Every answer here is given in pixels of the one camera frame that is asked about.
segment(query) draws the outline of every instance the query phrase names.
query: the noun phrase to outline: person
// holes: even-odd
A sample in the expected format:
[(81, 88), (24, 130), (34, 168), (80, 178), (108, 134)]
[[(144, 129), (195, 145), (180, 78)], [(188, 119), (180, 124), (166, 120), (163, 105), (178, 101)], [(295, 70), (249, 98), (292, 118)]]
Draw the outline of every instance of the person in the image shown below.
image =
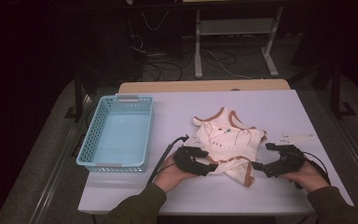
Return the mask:
[[(161, 165), (153, 183), (148, 184), (139, 194), (130, 196), (112, 209), (103, 223), (105, 224), (153, 224), (157, 222), (158, 212), (166, 202), (166, 193), (183, 181), (194, 178), (180, 170), (172, 155)], [(330, 186), (318, 171), (307, 161), (298, 172), (282, 175), (295, 181), (308, 192), (308, 200), (315, 209), (319, 224), (358, 224), (358, 210), (348, 205), (338, 188)]]

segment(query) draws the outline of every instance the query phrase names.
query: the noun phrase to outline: person's left hand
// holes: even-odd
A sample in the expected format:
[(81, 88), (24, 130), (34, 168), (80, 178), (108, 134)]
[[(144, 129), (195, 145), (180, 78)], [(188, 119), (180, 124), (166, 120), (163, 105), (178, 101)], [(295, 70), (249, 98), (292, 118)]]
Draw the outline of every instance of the person's left hand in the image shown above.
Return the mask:
[(153, 181), (155, 185), (159, 186), (166, 193), (174, 189), (182, 181), (197, 177), (197, 175), (193, 175), (179, 169), (175, 165), (175, 161), (172, 157), (173, 154), (162, 163), (161, 168), (159, 169), (160, 171)]

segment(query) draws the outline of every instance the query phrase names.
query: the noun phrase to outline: plastic basket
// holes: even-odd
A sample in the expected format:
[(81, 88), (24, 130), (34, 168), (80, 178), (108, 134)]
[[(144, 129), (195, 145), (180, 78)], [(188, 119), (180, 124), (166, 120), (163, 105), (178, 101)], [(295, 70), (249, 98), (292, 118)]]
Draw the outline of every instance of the plastic basket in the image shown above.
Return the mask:
[(76, 163), (93, 172), (145, 172), (152, 121), (152, 96), (102, 97)]

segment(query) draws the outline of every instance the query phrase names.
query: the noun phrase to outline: hand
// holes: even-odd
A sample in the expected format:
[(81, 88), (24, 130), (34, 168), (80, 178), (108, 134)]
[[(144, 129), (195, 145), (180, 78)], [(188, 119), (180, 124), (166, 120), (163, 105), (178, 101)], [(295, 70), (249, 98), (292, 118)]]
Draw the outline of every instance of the hand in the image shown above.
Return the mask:
[(299, 171), (281, 175), (281, 177), (297, 182), (308, 193), (330, 186), (318, 170), (307, 161), (304, 162)]
[(159, 186), (166, 193), (174, 189), (182, 181), (197, 176), (179, 169), (175, 165), (175, 161), (173, 160), (172, 156), (173, 154), (162, 163), (160, 172), (153, 181), (155, 185)]

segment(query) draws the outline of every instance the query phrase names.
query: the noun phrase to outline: sleeve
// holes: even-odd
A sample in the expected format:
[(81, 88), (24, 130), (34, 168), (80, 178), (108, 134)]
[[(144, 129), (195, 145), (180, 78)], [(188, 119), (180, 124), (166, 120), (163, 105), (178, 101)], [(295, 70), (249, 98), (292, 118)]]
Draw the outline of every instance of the sleeve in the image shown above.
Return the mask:
[(151, 224), (157, 222), (161, 206), (167, 201), (167, 195), (155, 184), (148, 184), (139, 194), (130, 196), (112, 209), (104, 224)]
[(317, 189), (308, 195), (320, 224), (358, 224), (358, 210), (348, 205), (336, 187)]

